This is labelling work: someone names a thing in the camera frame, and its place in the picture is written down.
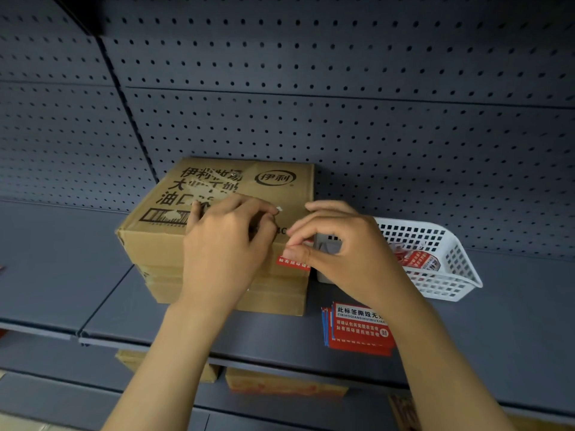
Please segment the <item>person's right forearm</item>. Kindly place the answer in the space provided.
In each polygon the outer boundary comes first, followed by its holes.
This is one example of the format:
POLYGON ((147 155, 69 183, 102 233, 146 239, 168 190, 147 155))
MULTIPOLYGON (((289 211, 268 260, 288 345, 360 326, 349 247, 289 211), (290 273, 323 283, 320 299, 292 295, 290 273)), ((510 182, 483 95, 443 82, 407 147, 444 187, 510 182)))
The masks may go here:
POLYGON ((391 328, 423 431, 516 431, 439 314, 400 282, 370 306, 391 328))

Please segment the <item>dark printed cardboard box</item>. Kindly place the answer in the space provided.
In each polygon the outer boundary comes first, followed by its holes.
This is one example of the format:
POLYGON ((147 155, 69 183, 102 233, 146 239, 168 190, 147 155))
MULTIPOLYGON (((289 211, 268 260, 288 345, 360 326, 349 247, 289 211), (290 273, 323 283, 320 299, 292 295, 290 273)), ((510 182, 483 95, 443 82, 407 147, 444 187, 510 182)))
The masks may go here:
POLYGON ((399 431, 423 431, 412 397, 388 395, 399 431))

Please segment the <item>wide grey metal shelf board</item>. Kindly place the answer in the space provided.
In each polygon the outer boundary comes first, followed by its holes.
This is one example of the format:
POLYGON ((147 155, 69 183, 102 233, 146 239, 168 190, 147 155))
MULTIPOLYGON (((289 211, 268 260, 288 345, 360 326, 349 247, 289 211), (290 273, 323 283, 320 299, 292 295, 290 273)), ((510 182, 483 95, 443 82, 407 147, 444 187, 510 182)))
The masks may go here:
MULTIPOLYGON (((470 251, 484 286, 459 302, 430 299, 450 336, 506 407, 575 419, 575 259, 470 251)), ((329 349, 321 308, 353 300, 312 281, 305 316, 235 311, 209 362, 385 394, 408 391, 399 354, 329 349)))

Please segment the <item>orange printed cardboard box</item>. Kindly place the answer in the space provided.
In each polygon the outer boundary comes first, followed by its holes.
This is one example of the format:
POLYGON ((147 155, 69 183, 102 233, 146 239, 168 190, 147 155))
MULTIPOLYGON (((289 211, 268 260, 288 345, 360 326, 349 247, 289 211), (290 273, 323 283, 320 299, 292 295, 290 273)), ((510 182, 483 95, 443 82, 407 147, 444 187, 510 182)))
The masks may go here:
POLYGON ((231 391, 242 394, 342 398, 349 391, 345 386, 231 367, 226 368, 225 379, 231 391))

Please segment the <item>small brown cardboard box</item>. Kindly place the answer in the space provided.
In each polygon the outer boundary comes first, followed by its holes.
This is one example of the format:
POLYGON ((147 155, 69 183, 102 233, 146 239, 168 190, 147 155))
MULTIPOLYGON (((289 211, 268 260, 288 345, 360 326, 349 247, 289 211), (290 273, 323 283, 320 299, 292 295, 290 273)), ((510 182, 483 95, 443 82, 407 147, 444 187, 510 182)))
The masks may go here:
MULTIPOLYGON (((125 365, 130 371, 135 373, 143 360, 146 358, 146 352, 138 352, 134 350, 119 349, 115 355, 116 359, 125 365)), ((222 366, 216 364, 206 363, 200 378, 200 383, 215 383, 219 378, 222 366)))

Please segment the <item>stack of red sticker sheets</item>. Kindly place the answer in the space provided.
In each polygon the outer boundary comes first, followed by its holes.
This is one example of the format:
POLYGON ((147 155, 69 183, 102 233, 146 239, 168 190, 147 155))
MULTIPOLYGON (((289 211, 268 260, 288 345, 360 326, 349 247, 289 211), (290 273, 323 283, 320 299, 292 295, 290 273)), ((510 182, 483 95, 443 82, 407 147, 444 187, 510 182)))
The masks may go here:
POLYGON ((396 348, 388 323, 371 308, 333 302, 321 308, 321 320, 330 349, 390 357, 396 348))

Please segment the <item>printed brown cardboard box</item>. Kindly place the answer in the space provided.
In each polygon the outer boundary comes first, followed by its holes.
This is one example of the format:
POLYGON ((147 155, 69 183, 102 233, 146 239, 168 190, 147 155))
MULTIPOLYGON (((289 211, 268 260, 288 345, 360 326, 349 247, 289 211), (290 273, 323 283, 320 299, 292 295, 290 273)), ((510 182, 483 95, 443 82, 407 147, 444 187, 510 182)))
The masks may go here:
POLYGON ((286 231, 307 214, 314 198, 315 168, 310 163, 180 160, 135 207, 116 234, 131 262, 139 267, 183 267, 182 240, 194 201, 206 210, 229 194, 240 193, 278 209, 273 249, 281 254, 286 231))

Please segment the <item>narrow grey pegboard panel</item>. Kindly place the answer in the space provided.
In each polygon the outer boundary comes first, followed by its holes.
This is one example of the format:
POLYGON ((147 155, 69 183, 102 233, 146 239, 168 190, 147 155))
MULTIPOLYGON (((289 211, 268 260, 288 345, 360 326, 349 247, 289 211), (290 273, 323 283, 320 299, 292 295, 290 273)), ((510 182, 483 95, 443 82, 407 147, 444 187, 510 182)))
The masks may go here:
POLYGON ((0 200, 129 212, 156 184, 92 0, 0 0, 0 200))

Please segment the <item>red stickers bundle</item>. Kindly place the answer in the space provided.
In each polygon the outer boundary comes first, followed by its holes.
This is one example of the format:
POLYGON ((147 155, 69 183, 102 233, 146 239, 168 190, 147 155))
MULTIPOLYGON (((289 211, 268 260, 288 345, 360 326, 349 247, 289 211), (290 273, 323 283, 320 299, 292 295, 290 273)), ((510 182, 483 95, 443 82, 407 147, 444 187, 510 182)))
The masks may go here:
POLYGON ((431 253, 419 249, 407 249, 395 244, 391 248, 398 263, 403 267, 436 272, 441 268, 439 259, 431 253))

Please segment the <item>low grey metal shelf board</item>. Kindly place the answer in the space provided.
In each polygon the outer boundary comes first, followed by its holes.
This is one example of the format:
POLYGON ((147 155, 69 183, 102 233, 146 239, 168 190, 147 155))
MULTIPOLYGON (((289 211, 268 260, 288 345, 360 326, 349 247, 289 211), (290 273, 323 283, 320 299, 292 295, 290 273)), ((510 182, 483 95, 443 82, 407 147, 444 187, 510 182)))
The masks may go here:
MULTIPOLYGON (((0 338, 0 412, 99 430, 133 373, 109 347, 9 332, 0 338)), ((190 431, 399 431, 383 395, 239 394, 223 376, 201 383, 190 431)))

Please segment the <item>white plastic mesh basket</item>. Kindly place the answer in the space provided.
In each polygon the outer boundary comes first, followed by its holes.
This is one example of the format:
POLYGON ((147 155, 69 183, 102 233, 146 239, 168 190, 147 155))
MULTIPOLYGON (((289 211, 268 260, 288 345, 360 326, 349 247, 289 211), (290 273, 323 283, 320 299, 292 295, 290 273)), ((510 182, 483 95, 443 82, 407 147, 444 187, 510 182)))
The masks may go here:
POLYGON ((457 302, 483 287, 461 242, 445 227, 404 219, 376 217, 375 220, 390 247, 395 244, 419 249, 439 259, 438 272, 401 266, 425 297, 457 302))

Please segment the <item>wide grey pegboard panel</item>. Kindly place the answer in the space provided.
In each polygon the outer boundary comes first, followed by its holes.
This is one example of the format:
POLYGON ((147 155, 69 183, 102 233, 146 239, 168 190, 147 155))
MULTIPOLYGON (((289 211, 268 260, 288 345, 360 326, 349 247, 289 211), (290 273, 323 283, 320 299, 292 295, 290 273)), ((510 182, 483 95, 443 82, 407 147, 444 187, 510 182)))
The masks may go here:
POLYGON ((315 195, 575 260, 575 0, 101 0, 158 177, 315 164, 315 195))

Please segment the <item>narrow grey metal shelf board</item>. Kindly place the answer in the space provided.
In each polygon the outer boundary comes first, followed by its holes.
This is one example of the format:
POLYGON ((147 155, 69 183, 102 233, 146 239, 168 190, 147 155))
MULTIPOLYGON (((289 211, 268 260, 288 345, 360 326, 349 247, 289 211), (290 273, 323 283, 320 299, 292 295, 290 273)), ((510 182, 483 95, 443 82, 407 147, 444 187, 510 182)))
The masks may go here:
POLYGON ((0 201, 0 330, 69 340, 132 268, 125 214, 0 201))

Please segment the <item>person's left hand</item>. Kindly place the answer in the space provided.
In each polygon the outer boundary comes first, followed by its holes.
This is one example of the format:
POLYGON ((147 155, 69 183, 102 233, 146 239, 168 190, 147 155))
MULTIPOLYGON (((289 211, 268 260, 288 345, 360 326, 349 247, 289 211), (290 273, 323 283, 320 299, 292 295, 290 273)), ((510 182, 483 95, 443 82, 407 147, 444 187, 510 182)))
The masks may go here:
POLYGON ((257 213, 275 217, 279 210, 242 194, 203 210, 191 232, 184 234, 183 285, 174 307, 222 317, 234 310, 269 252, 254 254, 249 247, 249 223, 257 213))

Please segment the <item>red warning sticker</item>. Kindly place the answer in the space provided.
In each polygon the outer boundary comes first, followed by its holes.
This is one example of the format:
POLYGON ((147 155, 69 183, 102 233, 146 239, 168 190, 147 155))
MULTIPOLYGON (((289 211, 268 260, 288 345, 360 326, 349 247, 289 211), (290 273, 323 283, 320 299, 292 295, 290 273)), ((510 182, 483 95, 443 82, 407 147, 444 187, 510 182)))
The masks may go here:
POLYGON ((274 243, 272 245, 272 266, 274 267, 284 267, 291 269, 298 269, 300 271, 309 272, 311 267, 305 263, 291 260, 288 257, 284 257, 285 245, 281 243, 274 243))

